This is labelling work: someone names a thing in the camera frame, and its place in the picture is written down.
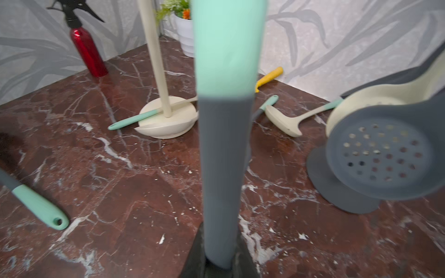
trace gray leaf pattern wallpaper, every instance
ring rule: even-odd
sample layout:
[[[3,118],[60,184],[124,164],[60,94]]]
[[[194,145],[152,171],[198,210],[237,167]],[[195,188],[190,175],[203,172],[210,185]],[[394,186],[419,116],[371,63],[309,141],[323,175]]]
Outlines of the gray leaf pattern wallpaper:
[[[0,3],[0,104],[85,69],[51,3]],[[145,43],[135,0],[87,3],[105,23],[76,13],[104,60]],[[177,38],[172,22],[163,31]],[[444,40],[444,0],[269,0],[259,71],[282,66],[278,80],[334,100],[418,65]]]

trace orange flower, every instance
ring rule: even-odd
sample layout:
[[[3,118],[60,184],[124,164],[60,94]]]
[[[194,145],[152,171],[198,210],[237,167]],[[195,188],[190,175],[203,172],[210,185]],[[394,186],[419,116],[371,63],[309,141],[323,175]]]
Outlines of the orange flower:
[[[182,12],[182,18],[183,19],[190,19],[190,9],[184,10]]]

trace black sprayer head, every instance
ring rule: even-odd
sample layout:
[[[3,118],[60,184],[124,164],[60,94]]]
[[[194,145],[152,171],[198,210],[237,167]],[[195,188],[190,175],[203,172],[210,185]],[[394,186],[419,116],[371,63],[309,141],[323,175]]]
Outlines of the black sprayer head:
[[[62,9],[55,8],[54,5],[59,2]],[[66,24],[70,28],[79,28],[82,26],[80,19],[74,14],[75,9],[81,9],[88,12],[90,15],[96,19],[103,21],[93,10],[86,4],[86,0],[54,0],[51,7],[47,7],[48,10],[57,10],[65,14]]]

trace red spray bottle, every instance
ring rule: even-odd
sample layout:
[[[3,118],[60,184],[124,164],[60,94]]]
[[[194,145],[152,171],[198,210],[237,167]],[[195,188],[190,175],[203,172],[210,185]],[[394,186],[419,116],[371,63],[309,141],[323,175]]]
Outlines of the red spray bottle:
[[[62,9],[55,8],[54,5],[59,2]],[[91,14],[96,19],[104,22],[92,9],[86,4],[85,0],[55,0],[51,7],[47,9],[62,11],[65,14],[65,21],[71,28],[69,36],[76,46],[86,67],[95,77],[101,77],[108,74],[107,68],[97,51],[93,38],[90,33],[82,28],[82,22],[74,14],[74,9],[82,9]]]

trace marble countertop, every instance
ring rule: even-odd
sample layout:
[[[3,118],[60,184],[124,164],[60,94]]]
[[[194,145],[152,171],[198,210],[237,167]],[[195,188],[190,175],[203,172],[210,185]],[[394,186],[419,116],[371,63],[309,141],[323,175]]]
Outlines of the marble countertop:
[[[171,95],[195,96],[193,59],[161,38]],[[0,106],[0,163],[69,216],[46,227],[6,187],[0,190],[1,277],[177,277],[202,221],[197,125],[169,140],[131,127],[109,131],[158,97],[146,46]],[[273,81],[256,107],[296,116],[323,103]],[[291,138],[264,115],[252,128],[240,227],[263,277],[445,277],[445,191],[384,201],[365,215],[325,201],[305,160],[326,141],[329,112]]]

